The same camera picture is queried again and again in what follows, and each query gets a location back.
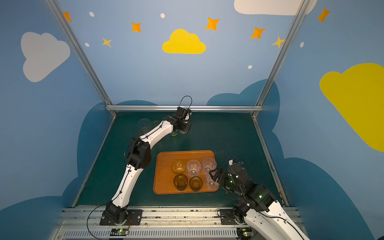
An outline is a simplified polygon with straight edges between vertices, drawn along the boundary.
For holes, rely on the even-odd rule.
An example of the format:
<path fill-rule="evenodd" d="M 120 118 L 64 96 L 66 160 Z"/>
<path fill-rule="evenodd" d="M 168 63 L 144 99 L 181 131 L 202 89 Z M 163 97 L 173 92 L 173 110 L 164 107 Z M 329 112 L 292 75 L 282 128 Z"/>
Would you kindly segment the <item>clear faceted glass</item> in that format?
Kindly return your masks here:
<path fill-rule="evenodd" d="M 215 191 L 219 188 L 219 184 L 216 183 L 210 176 L 206 176 L 206 186 L 210 191 Z"/>
<path fill-rule="evenodd" d="M 188 161 L 186 168 L 187 168 L 188 175 L 192 178 L 200 174 L 202 167 L 199 161 L 190 160 Z"/>
<path fill-rule="evenodd" d="M 208 175 L 210 171 L 217 168 L 216 160 L 213 158 L 205 158 L 202 162 L 202 170 L 205 175 Z"/>

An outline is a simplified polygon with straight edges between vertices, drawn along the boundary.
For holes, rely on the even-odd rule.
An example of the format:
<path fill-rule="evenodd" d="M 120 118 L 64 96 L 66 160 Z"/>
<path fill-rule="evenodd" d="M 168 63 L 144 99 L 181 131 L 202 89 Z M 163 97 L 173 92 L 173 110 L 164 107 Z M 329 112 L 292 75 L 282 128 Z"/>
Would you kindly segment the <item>small olive textured cup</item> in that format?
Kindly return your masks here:
<path fill-rule="evenodd" d="M 191 177 L 189 185 L 192 191 L 198 192 L 203 187 L 203 180 L 199 176 Z"/>

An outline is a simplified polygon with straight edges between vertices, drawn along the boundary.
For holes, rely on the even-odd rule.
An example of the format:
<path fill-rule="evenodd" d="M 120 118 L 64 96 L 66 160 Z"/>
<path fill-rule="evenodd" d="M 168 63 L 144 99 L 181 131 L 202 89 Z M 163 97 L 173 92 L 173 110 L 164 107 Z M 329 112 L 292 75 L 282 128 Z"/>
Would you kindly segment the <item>dark olive textured cup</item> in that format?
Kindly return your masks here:
<path fill-rule="evenodd" d="M 177 190 L 184 191 L 188 186 L 188 178 L 183 174 L 178 174 L 174 177 L 173 183 Z"/>

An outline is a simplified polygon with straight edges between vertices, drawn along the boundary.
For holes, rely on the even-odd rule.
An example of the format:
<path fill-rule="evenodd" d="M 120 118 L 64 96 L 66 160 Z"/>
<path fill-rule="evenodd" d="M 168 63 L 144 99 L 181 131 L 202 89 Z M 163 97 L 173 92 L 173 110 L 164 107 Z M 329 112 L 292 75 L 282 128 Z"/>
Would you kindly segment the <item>short yellow glass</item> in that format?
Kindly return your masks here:
<path fill-rule="evenodd" d="M 179 174 L 183 174 L 185 172 L 185 170 L 186 170 L 185 162 L 180 161 L 180 160 L 173 162 L 173 164 L 172 164 L 173 173 L 179 175 Z"/>

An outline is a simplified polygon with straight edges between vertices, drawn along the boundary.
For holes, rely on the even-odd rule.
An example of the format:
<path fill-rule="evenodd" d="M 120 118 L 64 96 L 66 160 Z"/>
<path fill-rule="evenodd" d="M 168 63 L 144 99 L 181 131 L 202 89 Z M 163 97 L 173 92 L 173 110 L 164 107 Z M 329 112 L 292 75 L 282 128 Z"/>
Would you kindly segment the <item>orange plastic tray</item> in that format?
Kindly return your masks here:
<path fill-rule="evenodd" d="M 183 151 L 183 152 L 163 152 L 158 154 L 157 163 L 156 163 L 156 171 L 155 171 L 155 181 L 154 181 L 154 192 L 157 195 L 170 195 L 170 194 L 187 194 L 187 193 L 207 193 L 207 192 L 215 192 L 210 191 L 206 186 L 206 176 L 202 168 L 200 174 L 198 175 L 203 180 L 203 187 L 200 191 L 194 192 L 191 190 L 189 182 L 191 177 L 188 175 L 187 168 L 183 175 L 188 178 L 188 186 L 184 191 L 179 191 L 174 186 L 173 180 L 177 175 L 172 171 L 172 164 L 175 161 L 183 161 L 186 166 L 188 161 L 197 160 L 201 163 L 205 158 L 213 158 L 215 159 L 215 155 L 212 151 Z"/>

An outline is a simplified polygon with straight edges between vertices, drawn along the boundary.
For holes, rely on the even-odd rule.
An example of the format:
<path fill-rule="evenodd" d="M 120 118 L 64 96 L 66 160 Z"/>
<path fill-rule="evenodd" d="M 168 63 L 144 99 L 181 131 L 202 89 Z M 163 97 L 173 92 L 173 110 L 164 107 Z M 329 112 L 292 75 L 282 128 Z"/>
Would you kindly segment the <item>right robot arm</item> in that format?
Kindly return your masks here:
<path fill-rule="evenodd" d="M 212 180 L 227 193 L 237 194 L 240 201 L 233 207 L 234 219 L 246 224 L 266 240 L 307 240 L 275 195 L 261 184 L 254 183 L 241 163 L 230 161 L 227 170 L 209 171 Z"/>

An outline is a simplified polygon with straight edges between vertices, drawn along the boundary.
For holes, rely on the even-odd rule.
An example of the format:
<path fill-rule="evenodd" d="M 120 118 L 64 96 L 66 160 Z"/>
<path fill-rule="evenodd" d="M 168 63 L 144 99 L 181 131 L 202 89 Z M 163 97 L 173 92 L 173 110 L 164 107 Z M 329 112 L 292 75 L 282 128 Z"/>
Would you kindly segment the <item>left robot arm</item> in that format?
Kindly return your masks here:
<path fill-rule="evenodd" d="M 156 127 L 138 138 L 132 138 L 125 154 L 126 170 L 117 192 L 106 204 L 100 225 L 122 226 L 129 219 L 127 206 L 135 184 L 152 160 L 151 149 L 162 138 L 177 130 L 181 134 L 189 132 L 191 112 L 165 117 Z"/>

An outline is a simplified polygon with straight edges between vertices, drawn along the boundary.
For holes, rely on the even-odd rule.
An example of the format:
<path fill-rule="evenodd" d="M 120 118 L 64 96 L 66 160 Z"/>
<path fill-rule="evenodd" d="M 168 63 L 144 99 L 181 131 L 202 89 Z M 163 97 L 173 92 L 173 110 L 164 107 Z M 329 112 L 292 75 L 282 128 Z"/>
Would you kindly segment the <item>tall green glass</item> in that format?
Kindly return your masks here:
<path fill-rule="evenodd" d="M 153 127 L 152 132 L 156 132 L 163 126 L 163 121 L 152 121 L 151 126 Z"/>

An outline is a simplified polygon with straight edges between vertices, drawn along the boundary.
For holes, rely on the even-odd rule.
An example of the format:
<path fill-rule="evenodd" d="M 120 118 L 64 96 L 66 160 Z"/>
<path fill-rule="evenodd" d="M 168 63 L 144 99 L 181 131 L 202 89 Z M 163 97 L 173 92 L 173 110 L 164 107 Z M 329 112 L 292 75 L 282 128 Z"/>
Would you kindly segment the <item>tall clear bluish glass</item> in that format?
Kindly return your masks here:
<path fill-rule="evenodd" d="M 144 118 L 138 121 L 138 127 L 139 127 L 138 134 L 141 136 L 143 134 L 148 133 L 152 129 L 152 124 L 149 119 Z"/>

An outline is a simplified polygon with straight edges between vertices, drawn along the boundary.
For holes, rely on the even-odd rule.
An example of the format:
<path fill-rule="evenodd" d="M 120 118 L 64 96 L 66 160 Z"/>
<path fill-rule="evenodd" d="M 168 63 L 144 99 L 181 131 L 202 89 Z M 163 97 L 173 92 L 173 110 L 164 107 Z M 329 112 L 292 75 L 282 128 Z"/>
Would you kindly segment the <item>right controller board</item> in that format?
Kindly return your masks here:
<path fill-rule="evenodd" d="M 253 236 L 251 228 L 237 228 L 237 240 L 250 240 Z"/>

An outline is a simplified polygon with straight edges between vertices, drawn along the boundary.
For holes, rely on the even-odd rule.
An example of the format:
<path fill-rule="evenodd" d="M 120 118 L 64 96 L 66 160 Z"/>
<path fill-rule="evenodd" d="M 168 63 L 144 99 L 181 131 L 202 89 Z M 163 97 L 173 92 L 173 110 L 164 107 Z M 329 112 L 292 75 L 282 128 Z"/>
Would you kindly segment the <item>controller board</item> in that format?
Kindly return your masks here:
<path fill-rule="evenodd" d="M 250 240 L 253 236 L 251 228 L 237 228 L 237 240 Z"/>
<path fill-rule="evenodd" d="M 124 237 L 129 234 L 129 229 L 112 229 L 110 232 L 110 237 Z"/>

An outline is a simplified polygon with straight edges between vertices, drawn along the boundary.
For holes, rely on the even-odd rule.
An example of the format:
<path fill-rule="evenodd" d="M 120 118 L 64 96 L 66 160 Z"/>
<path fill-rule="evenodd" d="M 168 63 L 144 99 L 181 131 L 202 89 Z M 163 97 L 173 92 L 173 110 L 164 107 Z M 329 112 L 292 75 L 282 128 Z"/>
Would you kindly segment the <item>left controller board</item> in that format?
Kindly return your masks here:
<path fill-rule="evenodd" d="M 110 232 L 110 237 L 124 237 L 129 234 L 129 229 L 112 229 Z"/>

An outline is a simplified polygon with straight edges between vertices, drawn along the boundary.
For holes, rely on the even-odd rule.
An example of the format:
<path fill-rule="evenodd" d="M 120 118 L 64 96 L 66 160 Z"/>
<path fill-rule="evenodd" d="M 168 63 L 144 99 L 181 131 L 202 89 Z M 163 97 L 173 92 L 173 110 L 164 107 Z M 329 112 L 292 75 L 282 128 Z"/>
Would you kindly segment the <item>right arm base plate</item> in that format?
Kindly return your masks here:
<path fill-rule="evenodd" d="M 244 218 L 237 215 L 233 209 L 219 209 L 218 216 L 222 225 L 243 225 Z"/>

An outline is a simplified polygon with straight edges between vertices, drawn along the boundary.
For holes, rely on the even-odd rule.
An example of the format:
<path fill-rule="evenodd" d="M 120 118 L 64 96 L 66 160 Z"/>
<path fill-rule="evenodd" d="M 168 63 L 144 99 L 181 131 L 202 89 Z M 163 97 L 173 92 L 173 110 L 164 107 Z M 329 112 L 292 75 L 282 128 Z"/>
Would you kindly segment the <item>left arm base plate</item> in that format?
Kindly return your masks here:
<path fill-rule="evenodd" d="M 141 223 L 143 210 L 128 209 L 113 212 L 105 210 L 102 214 L 100 226 L 138 226 Z"/>

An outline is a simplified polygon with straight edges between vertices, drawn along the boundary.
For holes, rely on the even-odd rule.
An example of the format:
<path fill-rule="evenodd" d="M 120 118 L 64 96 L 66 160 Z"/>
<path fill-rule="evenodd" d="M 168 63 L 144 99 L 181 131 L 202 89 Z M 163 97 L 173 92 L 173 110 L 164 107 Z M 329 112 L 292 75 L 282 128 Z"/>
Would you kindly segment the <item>front aluminium rail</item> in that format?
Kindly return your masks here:
<path fill-rule="evenodd" d="M 218 216 L 221 207 L 138 207 L 143 210 L 138 226 L 100 226 L 103 210 L 92 207 L 64 209 L 50 235 L 51 240 L 236 240 L 237 228 L 243 225 L 222 225 Z M 297 208 L 283 208 L 305 233 Z M 110 237 L 112 229 L 129 229 L 124 237 Z M 256 230 L 251 240 L 266 240 Z"/>

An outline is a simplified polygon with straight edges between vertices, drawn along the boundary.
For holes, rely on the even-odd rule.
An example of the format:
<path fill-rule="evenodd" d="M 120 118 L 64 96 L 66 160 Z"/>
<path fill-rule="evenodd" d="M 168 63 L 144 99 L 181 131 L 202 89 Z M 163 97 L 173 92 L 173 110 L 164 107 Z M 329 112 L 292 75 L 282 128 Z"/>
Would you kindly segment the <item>aluminium left frame post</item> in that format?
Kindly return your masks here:
<path fill-rule="evenodd" d="M 84 69 L 86 70 L 88 76 L 90 77 L 92 83 L 96 87 L 102 100 L 104 101 L 104 103 L 106 104 L 107 107 L 111 106 L 113 103 L 112 103 L 110 97 L 108 96 L 107 91 L 104 88 L 102 82 L 100 81 L 97 73 L 95 72 L 91 62 L 89 61 L 88 57 L 86 56 L 86 53 L 83 50 L 83 47 L 82 47 L 81 43 L 79 42 L 76 34 L 74 33 L 73 29 L 71 28 L 70 22 L 66 19 L 64 12 L 61 9 L 60 4 L 58 3 L 58 1 L 53 1 L 53 0 L 45 0 L 45 2 L 47 4 L 47 6 L 49 7 L 51 13 L 55 17 L 56 21 L 58 22 L 63 33 L 65 34 L 66 38 L 68 39 L 69 43 L 71 44 L 76 55 L 78 56 L 80 62 L 82 63 L 82 65 L 83 65 Z"/>

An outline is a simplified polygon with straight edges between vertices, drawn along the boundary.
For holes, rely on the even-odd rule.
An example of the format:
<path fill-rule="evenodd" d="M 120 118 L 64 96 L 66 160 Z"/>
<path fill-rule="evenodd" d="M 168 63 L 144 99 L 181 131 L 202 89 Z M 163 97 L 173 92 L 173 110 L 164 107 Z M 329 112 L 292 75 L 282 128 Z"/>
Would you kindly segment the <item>aluminium frame post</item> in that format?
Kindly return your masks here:
<path fill-rule="evenodd" d="M 264 84 L 262 91 L 258 97 L 256 107 L 260 107 L 261 110 L 253 111 L 252 112 L 252 118 L 255 120 L 258 113 L 262 111 L 263 104 L 268 96 L 268 93 L 270 92 L 270 89 L 272 88 L 272 85 L 279 73 L 280 68 L 283 65 L 283 62 L 289 52 L 289 49 L 306 17 L 307 9 L 309 8 L 311 1 L 310 0 L 304 0 L 300 3 L 298 11 L 296 15 L 294 16 L 294 19 L 292 21 L 292 24 L 290 25 L 290 28 L 287 32 L 285 41 L 282 43 L 278 56 L 276 58 L 276 61 L 272 67 L 272 70 L 267 78 L 266 83 Z"/>
<path fill-rule="evenodd" d="M 45 2 L 47 4 L 47 6 L 49 7 L 51 13 L 55 17 L 56 21 L 58 22 L 63 33 L 65 34 L 66 38 L 68 39 L 69 43 L 71 44 L 76 55 L 78 56 L 80 62 L 82 63 L 82 65 L 83 65 L 84 69 L 86 70 L 88 76 L 90 77 L 92 83 L 96 87 L 102 100 L 104 101 L 104 103 L 106 104 L 107 107 L 111 106 L 113 103 L 112 103 L 110 97 L 108 96 L 107 91 L 104 88 L 102 82 L 100 81 L 97 73 L 95 72 L 91 62 L 89 61 L 88 57 L 86 56 L 86 53 L 83 50 L 83 47 L 82 47 L 81 43 L 79 42 L 76 34 L 74 33 L 73 29 L 71 28 L 70 22 L 66 19 L 64 12 L 61 9 L 60 4 L 58 3 L 58 1 L 53 1 L 53 0 L 45 0 Z"/>

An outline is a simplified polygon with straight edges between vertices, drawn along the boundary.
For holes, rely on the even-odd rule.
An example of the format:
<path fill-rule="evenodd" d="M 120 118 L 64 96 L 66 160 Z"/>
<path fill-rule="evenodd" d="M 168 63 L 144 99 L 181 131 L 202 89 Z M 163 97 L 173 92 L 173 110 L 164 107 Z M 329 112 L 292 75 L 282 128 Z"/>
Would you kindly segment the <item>aluminium right frame post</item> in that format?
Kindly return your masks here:
<path fill-rule="evenodd" d="M 258 97 L 256 107 L 260 107 L 261 110 L 253 111 L 252 112 L 252 118 L 255 120 L 258 113 L 262 111 L 263 104 L 268 96 L 268 93 L 270 92 L 270 89 L 272 88 L 272 85 L 279 73 L 280 68 L 283 65 L 283 62 L 289 52 L 289 49 L 306 17 L 307 9 L 309 8 L 311 1 L 310 0 L 304 0 L 300 3 L 298 11 L 296 15 L 294 16 L 294 19 L 292 21 L 292 24 L 290 25 L 290 28 L 287 32 L 285 41 L 282 43 L 278 56 L 276 58 L 276 61 L 272 67 L 272 70 L 267 78 L 266 83 L 264 84 L 262 91 Z"/>

